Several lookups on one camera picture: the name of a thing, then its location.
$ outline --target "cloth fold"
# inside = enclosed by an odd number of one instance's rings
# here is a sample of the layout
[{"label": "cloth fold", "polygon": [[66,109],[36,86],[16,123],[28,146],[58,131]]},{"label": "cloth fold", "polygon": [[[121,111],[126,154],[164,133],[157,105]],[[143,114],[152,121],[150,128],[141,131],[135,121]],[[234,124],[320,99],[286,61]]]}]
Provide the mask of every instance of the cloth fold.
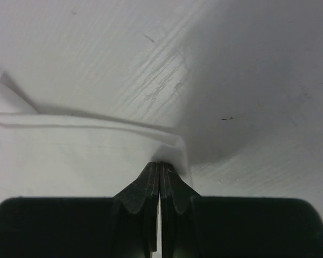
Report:
[{"label": "cloth fold", "polygon": [[113,196],[149,161],[191,185],[180,136],[74,116],[37,114],[0,84],[0,202],[15,196]]}]

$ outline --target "white surface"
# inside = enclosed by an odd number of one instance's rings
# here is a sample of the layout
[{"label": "white surface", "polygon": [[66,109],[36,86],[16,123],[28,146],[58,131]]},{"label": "white surface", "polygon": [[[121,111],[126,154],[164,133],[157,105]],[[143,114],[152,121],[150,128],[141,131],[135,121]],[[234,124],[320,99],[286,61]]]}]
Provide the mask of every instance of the white surface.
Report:
[{"label": "white surface", "polygon": [[179,136],[113,121],[20,114],[28,104],[8,93],[1,96],[15,101],[4,110],[16,109],[0,112],[0,193],[6,197],[110,197],[153,160],[171,162],[191,185]]},{"label": "white surface", "polygon": [[201,194],[323,217],[323,0],[0,0],[0,67],[40,113],[181,134]]}]

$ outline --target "black plastic part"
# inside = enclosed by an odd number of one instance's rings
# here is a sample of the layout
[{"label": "black plastic part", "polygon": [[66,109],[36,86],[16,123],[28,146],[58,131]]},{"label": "black plastic part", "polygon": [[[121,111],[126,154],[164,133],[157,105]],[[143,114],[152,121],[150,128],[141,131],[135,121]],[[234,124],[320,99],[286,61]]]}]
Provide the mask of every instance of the black plastic part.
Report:
[{"label": "black plastic part", "polygon": [[193,197],[200,257],[323,258],[323,223],[305,201]]},{"label": "black plastic part", "polygon": [[161,250],[163,258],[198,257],[191,197],[199,196],[176,173],[160,165]]},{"label": "black plastic part", "polygon": [[150,258],[159,196],[163,258],[323,258],[323,223],[307,202],[201,197],[162,162],[113,198],[4,201],[0,258]]},{"label": "black plastic part", "polygon": [[148,163],[138,178],[114,197],[121,201],[131,216],[143,220],[146,257],[157,250],[159,170],[158,163]]},{"label": "black plastic part", "polygon": [[309,203],[201,197],[161,167],[163,258],[323,258],[323,223]]},{"label": "black plastic part", "polygon": [[0,258],[151,257],[159,172],[149,163],[114,198],[12,198],[0,205]]}]

